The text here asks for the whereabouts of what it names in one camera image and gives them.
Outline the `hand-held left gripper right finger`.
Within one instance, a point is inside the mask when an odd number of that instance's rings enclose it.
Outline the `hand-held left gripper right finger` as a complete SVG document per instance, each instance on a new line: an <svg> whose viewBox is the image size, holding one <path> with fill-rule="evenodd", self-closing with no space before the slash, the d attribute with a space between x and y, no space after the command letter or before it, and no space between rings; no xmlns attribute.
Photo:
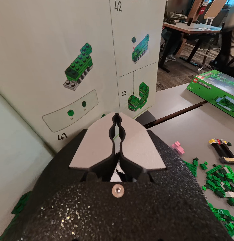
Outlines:
<svg viewBox="0 0 234 241"><path fill-rule="evenodd" d="M120 167L124 172L149 172L166 168L146 128L124 113L118 113Z"/></svg>

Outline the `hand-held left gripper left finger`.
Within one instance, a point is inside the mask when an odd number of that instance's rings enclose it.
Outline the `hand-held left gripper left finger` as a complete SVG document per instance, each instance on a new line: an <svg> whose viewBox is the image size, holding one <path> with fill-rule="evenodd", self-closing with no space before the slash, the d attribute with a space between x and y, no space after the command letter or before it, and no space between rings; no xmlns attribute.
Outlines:
<svg viewBox="0 0 234 241"><path fill-rule="evenodd" d="M90 172L108 172L114 168L116 122L115 112L94 122L87 129L69 167Z"/></svg>

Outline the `brick building instruction booklet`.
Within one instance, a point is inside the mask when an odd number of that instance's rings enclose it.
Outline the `brick building instruction booklet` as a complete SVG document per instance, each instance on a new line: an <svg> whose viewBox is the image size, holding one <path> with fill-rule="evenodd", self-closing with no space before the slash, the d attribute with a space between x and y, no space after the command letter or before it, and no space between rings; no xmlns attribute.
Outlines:
<svg viewBox="0 0 234 241"><path fill-rule="evenodd" d="M0 94L55 152L155 102L166 1L0 1Z"/></svg>

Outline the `pink brick pig figure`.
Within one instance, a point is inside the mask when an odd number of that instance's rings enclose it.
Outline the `pink brick pig figure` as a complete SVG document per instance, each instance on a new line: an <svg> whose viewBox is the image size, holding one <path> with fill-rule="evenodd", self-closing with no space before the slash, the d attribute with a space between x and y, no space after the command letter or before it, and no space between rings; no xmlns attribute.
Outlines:
<svg viewBox="0 0 234 241"><path fill-rule="evenodd" d="M185 153L184 149L181 147L181 144L179 141L176 141L174 144L171 145L171 147L176 150L176 152L179 155L183 155Z"/></svg>

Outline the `black brick build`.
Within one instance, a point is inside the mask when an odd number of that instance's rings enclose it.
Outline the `black brick build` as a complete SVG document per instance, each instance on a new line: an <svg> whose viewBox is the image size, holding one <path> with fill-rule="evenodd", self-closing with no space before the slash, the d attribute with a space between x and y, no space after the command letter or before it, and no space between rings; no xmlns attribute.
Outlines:
<svg viewBox="0 0 234 241"><path fill-rule="evenodd" d="M211 139L209 144L214 147L219 155L219 161L222 164L234 164L234 154L230 151L229 146L231 143L227 143L223 139Z"/></svg>

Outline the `pile of green bricks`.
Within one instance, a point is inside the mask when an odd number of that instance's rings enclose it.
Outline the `pile of green bricks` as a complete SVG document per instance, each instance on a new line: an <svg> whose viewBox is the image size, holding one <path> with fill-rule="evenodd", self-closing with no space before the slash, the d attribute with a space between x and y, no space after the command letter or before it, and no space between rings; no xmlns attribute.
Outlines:
<svg viewBox="0 0 234 241"><path fill-rule="evenodd" d="M234 198L225 197L225 192L234 192L234 172L229 165L215 165L206 172L206 183L202 186L202 190L210 189L214 194L220 198L226 198L227 204L234 206ZM234 216L230 214L229 210L215 208L207 201L208 206L227 230L230 237L234 240Z"/></svg>

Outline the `dark green brick baseplate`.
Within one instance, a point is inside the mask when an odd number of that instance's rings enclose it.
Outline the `dark green brick baseplate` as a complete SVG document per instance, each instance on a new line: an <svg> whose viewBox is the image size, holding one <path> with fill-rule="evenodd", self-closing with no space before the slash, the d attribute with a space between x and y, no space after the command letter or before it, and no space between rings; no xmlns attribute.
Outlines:
<svg viewBox="0 0 234 241"><path fill-rule="evenodd" d="M29 191L25 194L23 194L20 199L18 200L17 204L14 206L14 208L11 211L11 214L14 215L13 219L11 220L10 224L6 227L6 229L4 230L4 232L1 234L0 236L0 241L4 241L7 240L7 236L8 234L10 234L11 229L16 226L18 218L19 218L19 214L23 211L23 209L25 208L29 197L31 196L32 191Z"/></svg>

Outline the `green toy brick set box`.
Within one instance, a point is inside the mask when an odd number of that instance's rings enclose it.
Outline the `green toy brick set box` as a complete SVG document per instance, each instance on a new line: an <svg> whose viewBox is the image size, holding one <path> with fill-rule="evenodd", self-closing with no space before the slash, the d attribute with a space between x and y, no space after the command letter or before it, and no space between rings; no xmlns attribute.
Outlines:
<svg viewBox="0 0 234 241"><path fill-rule="evenodd" d="M199 74L187 86L225 113L234 117L234 78L217 70Z"/></svg>

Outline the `wooden table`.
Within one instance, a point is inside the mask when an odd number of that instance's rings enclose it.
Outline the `wooden table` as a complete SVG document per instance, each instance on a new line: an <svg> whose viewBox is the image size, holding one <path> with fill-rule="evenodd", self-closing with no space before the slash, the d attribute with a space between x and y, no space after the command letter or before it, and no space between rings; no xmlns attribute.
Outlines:
<svg viewBox="0 0 234 241"><path fill-rule="evenodd" d="M206 26L205 24L201 24L201 23L200 24L191 23L190 26L188 26L187 24L184 24L184 23L176 23L176 25L172 25L172 24L164 22L163 26L167 27L167 28L170 28L172 34L171 34L170 39L168 40L168 42L166 44L165 51L162 54L161 60L158 64L158 67L163 69L164 71L166 71L168 73L170 71L167 68L165 68L163 65L164 65L165 59L167 57L167 54L169 52L169 48L174 43L175 36L178 32L184 33L185 38L198 39L198 42L196 43L196 45L193 48L189 57L187 59L183 58L183 57L180 57L180 59L184 60L185 62L188 62L188 63L190 63L194 66L197 66L197 64L192 62L191 60L192 60L194 54L196 53L197 49L200 47L203 40L213 38L212 34L219 33L221 31L221 28L219 28L219 27Z"/></svg>

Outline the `wooden board on clear stand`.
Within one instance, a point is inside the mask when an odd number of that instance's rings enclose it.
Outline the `wooden board on clear stand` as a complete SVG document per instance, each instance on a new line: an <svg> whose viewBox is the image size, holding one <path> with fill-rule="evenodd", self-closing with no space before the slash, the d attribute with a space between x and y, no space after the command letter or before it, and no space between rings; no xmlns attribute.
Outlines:
<svg viewBox="0 0 234 241"><path fill-rule="evenodd" d="M226 0L214 0L212 5L207 10L204 15L204 19L206 19L204 29L210 29L213 19L218 15L222 7L225 5Z"/></svg>

